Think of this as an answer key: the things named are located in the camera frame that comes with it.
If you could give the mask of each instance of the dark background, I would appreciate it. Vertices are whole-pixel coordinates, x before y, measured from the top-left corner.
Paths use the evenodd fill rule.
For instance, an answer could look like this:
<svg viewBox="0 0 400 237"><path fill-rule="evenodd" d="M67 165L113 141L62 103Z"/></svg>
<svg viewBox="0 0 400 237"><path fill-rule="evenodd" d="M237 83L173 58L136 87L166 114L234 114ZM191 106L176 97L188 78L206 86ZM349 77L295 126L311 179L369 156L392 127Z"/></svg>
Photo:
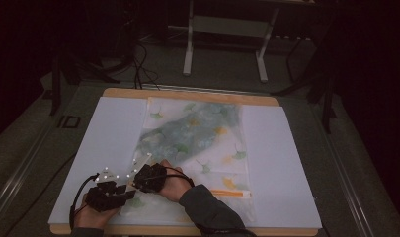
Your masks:
<svg viewBox="0 0 400 237"><path fill-rule="evenodd" d="M162 37L167 25L187 24L188 1L142 2L140 25ZM221 12L212 1L205 1L199 11L250 17L246 14L250 11L236 8L240 4L236 2L229 1L231 10ZM97 62L100 55L120 56L115 45L123 19L114 4L0 1L0 133L41 95L39 79L51 70L60 45L67 43L87 61ZM357 4L356 13L339 16L325 43L341 68L335 91L400 212L400 1ZM307 24L325 19L331 11L282 7L274 34L293 38L307 36ZM257 11L254 17L265 18L261 13Z"/></svg>

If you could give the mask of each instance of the person's left hand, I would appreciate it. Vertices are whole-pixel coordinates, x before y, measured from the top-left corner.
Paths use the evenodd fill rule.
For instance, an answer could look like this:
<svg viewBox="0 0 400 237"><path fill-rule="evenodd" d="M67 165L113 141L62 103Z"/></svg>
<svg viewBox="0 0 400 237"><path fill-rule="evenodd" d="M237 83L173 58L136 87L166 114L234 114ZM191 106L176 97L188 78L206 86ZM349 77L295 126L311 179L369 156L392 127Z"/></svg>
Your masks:
<svg viewBox="0 0 400 237"><path fill-rule="evenodd" d="M75 211L74 227L104 229L108 221L119 212L119 208L98 212L86 202L86 195L83 196L82 204Z"/></svg>

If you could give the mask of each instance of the metal leg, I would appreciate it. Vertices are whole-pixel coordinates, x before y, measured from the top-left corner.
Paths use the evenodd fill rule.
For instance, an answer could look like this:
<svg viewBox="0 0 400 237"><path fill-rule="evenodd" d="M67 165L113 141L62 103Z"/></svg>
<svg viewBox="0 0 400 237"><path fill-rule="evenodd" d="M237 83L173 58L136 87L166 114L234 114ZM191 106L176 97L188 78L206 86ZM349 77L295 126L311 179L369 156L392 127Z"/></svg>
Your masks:
<svg viewBox="0 0 400 237"><path fill-rule="evenodd" d="M271 32L273 31L274 23L276 22L278 12L279 9L275 8L273 11L271 21L268 23L267 31L265 32L264 36L264 43L262 44L261 50L256 51L256 61L258 63L259 77L261 78L261 82L264 83L268 82L267 69L265 68L265 63L264 63L264 54L265 51L267 50L268 41L270 40Z"/></svg>
<svg viewBox="0 0 400 237"><path fill-rule="evenodd" d="M185 53L185 63L183 74L185 76L191 75L191 65L193 64L193 9L194 0L190 0L190 16L188 19L188 45L187 52Z"/></svg>

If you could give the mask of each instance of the floor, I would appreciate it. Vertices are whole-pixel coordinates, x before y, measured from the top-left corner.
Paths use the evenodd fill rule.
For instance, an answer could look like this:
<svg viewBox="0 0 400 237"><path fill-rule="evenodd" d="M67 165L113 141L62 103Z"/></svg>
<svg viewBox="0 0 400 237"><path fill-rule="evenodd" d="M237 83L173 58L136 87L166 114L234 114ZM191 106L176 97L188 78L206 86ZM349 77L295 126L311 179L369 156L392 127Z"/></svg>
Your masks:
<svg viewBox="0 0 400 237"><path fill-rule="evenodd" d="M254 50L209 43L201 37L197 36L190 77L182 75L184 31L175 32L166 44L157 42L153 37L141 39L147 51L143 67L148 69L140 70L141 80L145 82L143 88L155 89L157 85L162 90L207 90L269 96L270 92L291 84L285 58L293 47L293 41L270 41L264 58L270 81L263 84L259 81ZM306 41L293 55L290 63L294 76L304 70L313 51L311 42ZM138 47L136 57L141 60L143 55L144 50ZM134 72L131 67L111 76L121 80L120 87L131 88ZM0 206L5 206L0 208L0 236L8 231L8 236L53 236L47 221L71 166L72 162L68 159L78 150L103 91L117 86L84 72L82 75L84 79L78 86L63 82L62 105L55 116L49 115L50 100L38 98L0 136ZM41 78L48 89L50 77L48 74ZM305 100L307 90L303 88L278 100L287 114L325 226L317 236L329 236L329 232L330 236L400 237L400 217L342 107L341 98L334 97L336 118L331 119L332 133L327 134L320 123L320 105L308 104ZM81 121L76 128L64 128L58 126L61 116L79 117ZM27 160L30 161L29 169L16 170ZM12 181L16 174L22 179L13 182L16 184L14 198L3 198L5 183Z"/></svg>

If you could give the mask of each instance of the person's right hand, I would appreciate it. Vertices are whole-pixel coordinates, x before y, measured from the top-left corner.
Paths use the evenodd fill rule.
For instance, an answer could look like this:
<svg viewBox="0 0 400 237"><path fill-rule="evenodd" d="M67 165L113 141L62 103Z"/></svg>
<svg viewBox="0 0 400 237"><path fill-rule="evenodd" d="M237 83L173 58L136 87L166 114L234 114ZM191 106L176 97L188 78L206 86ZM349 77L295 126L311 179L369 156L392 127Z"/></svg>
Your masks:
<svg viewBox="0 0 400 237"><path fill-rule="evenodd" d="M167 160L162 160L160 164L164 167L173 168L172 165ZM183 172L180 167L176 167L176 170ZM172 169L166 169L168 175L180 175L177 171ZM181 196L191 188L190 183L180 177L168 177L166 178L165 185L163 189L159 192L159 195L167 198L169 201L178 202Z"/></svg>

